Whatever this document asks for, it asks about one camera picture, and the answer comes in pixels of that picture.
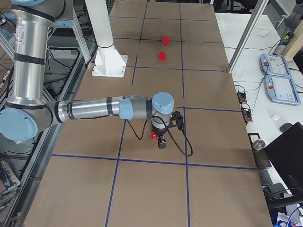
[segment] black band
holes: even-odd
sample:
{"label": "black band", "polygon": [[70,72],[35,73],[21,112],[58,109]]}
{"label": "black band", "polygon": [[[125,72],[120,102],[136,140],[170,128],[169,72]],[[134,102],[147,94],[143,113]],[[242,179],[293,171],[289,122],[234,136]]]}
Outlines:
{"label": "black band", "polygon": [[104,48],[104,49],[105,49],[105,48],[109,48],[109,47],[111,47],[111,46],[113,46],[113,45],[114,45],[114,43],[113,43],[113,44],[111,44],[110,46],[107,46],[107,47],[103,47],[103,46],[99,46],[99,45],[98,45],[98,47],[100,47],[100,48]]}
{"label": "black band", "polygon": [[45,65],[45,59],[43,58],[36,58],[20,53],[14,53],[14,60],[15,61],[20,61],[20,62],[28,62],[28,63],[33,63],[33,64],[38,64],[38,65]]}
{"label": "black band", "polygon": [[146,98],[146,119],[149,121],[152,119],[152,99]]}
{"label": "black band", "polygon": [[52,123],[53,123],[53,112],[52,112],[52,110],[51,110],[51,108],[49,108],[49,106],[48,105],[46,105],[46,108],[48,109],[48,111],[49,111],[49,113],[51,114],[51,123],[49,124],[49,126],[48,127],[50,127],[51,125],[52,125]]}
{"label": "black band", "polygon": [[55,116],[56,116],[57,121],[60,122],[60,123],[63,123],[63,121],[61,121],[61,119],[59,117],[59,109],[58,109],[59,103],[60,103],[60,101],[55,103],[55,110],[54,111],[55,111]]}
{"label": "black band", "polygon": [[66,1],[64,0],[63,9],[62,9],[61,13],[55,19],[59,19],[64,14],[65,8],[66,8]]}
{"label": "black band", "polygon": [[67,115],[68,115],[69,119],[75,120],[76,118],[74,118],[74,115],[72,114],[72,103],[68,103],[66,105],[66,109],[67,109]]}
{"label": "black band", "polygon": [[40,109],[46,108],[46,104],[44,104],[44,105],[19,105],[19,104],[6,102],[5,105],[7,105],[11,108],[20,109],[20,110],[40,110]]}
{"label": "black band", "polygon": [[109,116],[113,116],[113,107],[112,107],[112,98],[106,98],[106,107],[107,107],[107,113]]}
{"label": "black band", "polygon": [[23,12],[26,12],[26,13],[34,14],[36,16],[43,17],[45,19],[48,19],[50,21],[55,22],[55,17],[53,17],[51,15],[48,15],[46,13],[40,12],[36,9],[31,9],[31,8],[28,8],[28,7],[25,7],[25,6],[14,5],[14,4],[11,5],[11,9],[20,10],[20,11],[23,11]]}

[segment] office chair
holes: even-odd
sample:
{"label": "office chair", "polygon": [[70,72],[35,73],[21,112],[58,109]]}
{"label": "office chair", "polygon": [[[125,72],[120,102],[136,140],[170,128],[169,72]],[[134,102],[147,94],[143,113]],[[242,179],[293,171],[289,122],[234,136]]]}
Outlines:
{"label": "office chair", "polygon": [[[250,10],[256,7],[258,0],[230,0],[231,1],[231,9],[226,11],[227,13],[243,13],[243,14],[251,14]],[[234,6],[234,1],[240,3],[240,6]],[[241,7],[244,8],[240,10],[233,10],[234,7]]]}

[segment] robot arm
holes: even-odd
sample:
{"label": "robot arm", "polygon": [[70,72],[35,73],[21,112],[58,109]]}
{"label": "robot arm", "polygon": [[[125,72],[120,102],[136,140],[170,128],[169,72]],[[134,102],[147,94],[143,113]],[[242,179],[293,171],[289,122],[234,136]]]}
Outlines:
{"label": "robot arm", "polygon": [[[113,44],[105,0],[86,0],[86,4],[93,29],[98,30],[95,32],[96,60],[101,64],[96,65],[94,71],[97,74],[118,73],[119,70],[111,68],[115,64],[107,60],[113,57],[122,64],[118,67],[126,63],[117,61],[120,55]],[[159,148],[165,148],[164,133],[168,128],[178,126],[183,131],[183,117],[179,112],[173,113],[174,100],[166,92],[159,92],[153,98],[135,94],[92,101],[46,103],[42,99],[42,90],[48,28],[55,20],[71,20],[72,0],[12,0],[11,9],[17,18],[15,74],[12,95],[6,100],[6,108],[0,112],[0,133],[6,138],[27,140],[50,126],[69,120],[116,115],[125,120],[151,121],[152,129],[158,135]],[[95,21],[100,14],[105,17],[103,23]]]}

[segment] white desk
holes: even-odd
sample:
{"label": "white desk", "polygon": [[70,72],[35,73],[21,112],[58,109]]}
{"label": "white desk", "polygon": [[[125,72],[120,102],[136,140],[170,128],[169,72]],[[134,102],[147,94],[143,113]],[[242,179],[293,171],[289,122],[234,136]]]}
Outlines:
{"label": "white desk", "polygon": [[[216,13],[216,17],[223,44],[225,46],[227,59],[230,61],[235,51],[235,49],[232,48],[237,47],[250,15]],[[270,32],[266,36],[262,37],[259,35],[262,33],[262,29],[259,28],[270,29]],[[265,50],[250,50],[247,48],[272,47],[279,40],[280,37],[275,31],[274,26],[271,24],[269,18],[266,15],[262,15],[256,25],[256,28],[252,31],[251,36],[246,43],[246,49],[243,51],[241,57],[239,58],[239,62],[232,73],[233,80],[239,82],[239,84],[247,91],[257,88],[261,79],[264,77],[264,72],[262,72],[259,63],[260,55],[263,53],[269,53],[271,48]],[[289,63],[288,66],[290,68],[297,69],[294,62]],[[291,74],[295,84],[303,87],[303,75],[294,70],[291,70]],[[255,90],[246,94],[246,99],[251,108],[254,105],[257,93],[258,90]],[[278,121],[272,120],[271,116],[273,114],[278,114],[280,119]],[[266,89],[263,83],[257,97],[255,108],[253,109],[252,119],[253,122],[249,123],[246,127],[247,132],[258,132],[260,137],[268,145],[282,134],[279,128],[284,123],[303,123],[303,104],[299,106],[291,106],[271,102],[266,94]],[[287,188],[274,168],[270,168],[268,172],[273,183],[282,183],[284,187]]]}

